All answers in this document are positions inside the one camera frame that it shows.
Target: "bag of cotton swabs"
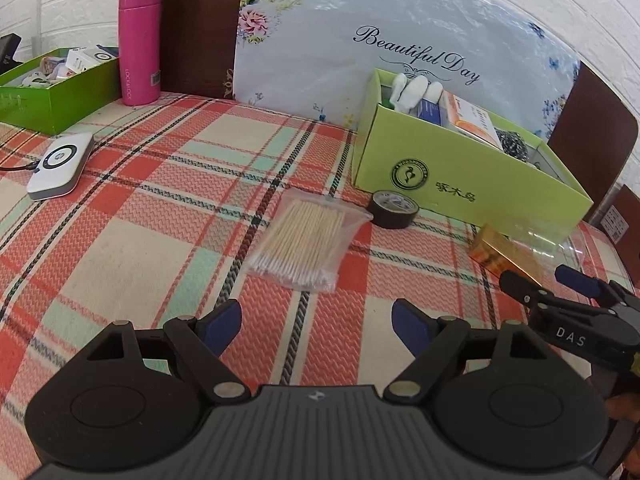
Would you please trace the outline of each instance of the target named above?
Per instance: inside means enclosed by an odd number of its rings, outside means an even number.
[[[245,265],[252,274],[297,290],[333,292],[351,240],[371,219],[342,200],[287,189]]]

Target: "pink thermos bottle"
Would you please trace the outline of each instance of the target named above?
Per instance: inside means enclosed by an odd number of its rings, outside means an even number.
[[[160,8],[160,0],[119,1],[120,85],[128,106],[160,97]]]

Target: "pink flower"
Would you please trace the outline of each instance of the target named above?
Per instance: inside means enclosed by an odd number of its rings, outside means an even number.
[[[242,9],[240,11],[240,17],[238,21],[240,30],[247,34],[262,34],[267,33],[267,17],[257,10]]]

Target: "black circle on white device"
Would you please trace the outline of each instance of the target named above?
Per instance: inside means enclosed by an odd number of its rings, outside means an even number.
[[[373,215],[372,223],[385,229],[409,227],[420,206],[396,191],[376,191],[371,195],[367,211]]]
[[[65,164],[78,152],[78,147],[74,144],[65,144],[53,150],[42,161],[45,170],[53,170]]]

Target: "gold box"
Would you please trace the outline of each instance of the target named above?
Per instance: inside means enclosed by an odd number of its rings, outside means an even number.
[[[500,277],[505,270],[514,270],[543,286],[544,271],[533,254],[527,253],[488,224],[476,235],[469,256],[495,276]]]

